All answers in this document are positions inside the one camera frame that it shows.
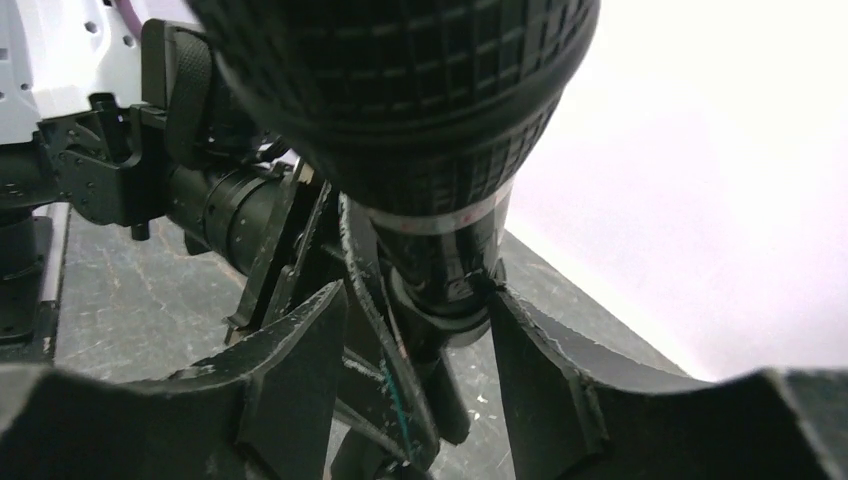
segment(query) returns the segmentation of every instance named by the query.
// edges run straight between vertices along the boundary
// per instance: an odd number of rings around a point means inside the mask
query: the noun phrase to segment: black base
[[[0,278],[0,363],[53,363],[68,210],[50,207],[49,212],[51,216],[33,218],[35,263],[16,275]],[[17,242],[32,239],[24,236]],[[20,251],[19,247],[3,248]]]

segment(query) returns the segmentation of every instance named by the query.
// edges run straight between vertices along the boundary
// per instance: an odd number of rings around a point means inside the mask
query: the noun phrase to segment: purple cable
[[[133,9],[132,2],[130,0],[115,0],[115,5],[118,8],[118,13],[121,15],[121,18],[124,19],[124,24],[126,24],[130,33],[140,40],[141,20],[138,19],[138,15],[135,13],[135,9]]]

